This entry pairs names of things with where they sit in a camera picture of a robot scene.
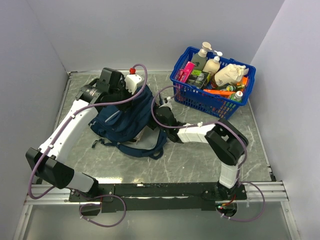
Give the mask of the white notebook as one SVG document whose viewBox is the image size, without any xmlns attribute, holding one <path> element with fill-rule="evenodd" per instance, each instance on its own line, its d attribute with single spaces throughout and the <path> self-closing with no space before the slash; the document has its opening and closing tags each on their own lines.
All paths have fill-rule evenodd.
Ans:
<svg viewBox="0 0 320 240">
<path fill-rule="evenodd" d="M 144 127 L 144 128 L 133 138 L 135 144 L 137 144 L 137 143 L 140 141 L 140 139 L 141 139 L 143 133 L 145 132 L 145 130 L 146 130 L 146 127 Z"/>
</svg>

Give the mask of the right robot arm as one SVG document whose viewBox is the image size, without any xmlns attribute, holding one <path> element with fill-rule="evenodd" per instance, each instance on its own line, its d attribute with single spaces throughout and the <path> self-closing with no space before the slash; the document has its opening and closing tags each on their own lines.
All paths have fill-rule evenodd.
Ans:
<svg viewBox="0 0 320 240">
<path fill-rule="evenodd" d="M 230 199 L 236 193 L 240 167 L 247 156 L 247 138 L 227 120 L 189 124 L 176 120 L 170 107 L 152 107 L 154 121 L 175 143 L 208 144 L 221 161 L 218 193 Z"/>
</svg>

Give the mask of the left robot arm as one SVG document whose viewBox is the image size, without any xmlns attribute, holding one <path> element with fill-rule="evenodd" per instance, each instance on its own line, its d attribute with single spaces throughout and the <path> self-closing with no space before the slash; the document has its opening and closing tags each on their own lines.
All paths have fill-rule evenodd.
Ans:
<svg viewBox="0 0 320 240">
<path fill-rule="evenodd" d="M 132 67 L 124 76 L 120 71 L 103 68 L 99 78 L 80 88 L 69 112 L 52 135 L 37 149 L 28 149 L 25 156 L 32 169 L 28 195 L 32 199 L 41 198 L 32 194 L 34 177 L 43 179 L 54 188 L 77 190 L 87 201 L 98 197 L 98 180 L 68 167 L 65 161 L 82 131 L 103 107 L 126 107 L 141 95 L 148 75 L 141 76 L 135 73 L 135 69 Z"/>
</svg>

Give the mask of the navy blue student backpack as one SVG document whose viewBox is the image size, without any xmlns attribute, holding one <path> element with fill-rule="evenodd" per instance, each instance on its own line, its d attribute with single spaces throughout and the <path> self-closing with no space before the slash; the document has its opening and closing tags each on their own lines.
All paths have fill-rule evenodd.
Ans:
<svg viewBox="0 0 320 240">
<path fill-rule="evenodd" d="M 167 134 L 152 125 L 152 100 L 152 91 L 146 86 L 126 111 L 118 110 L 115 105 L 104 107 L 89 124 L 90 129 L 100 136 L 91 147 L 94 149 L 100 143 L 106 147 L 116 147 L 131 157 L 149 157 L 154 160 L 161 158 L 164 154 L 163 147 L 167 143 Z M 140 141 L 135 144 L 134 137 L 144 127 L 146 129 Z"/>
</svg>

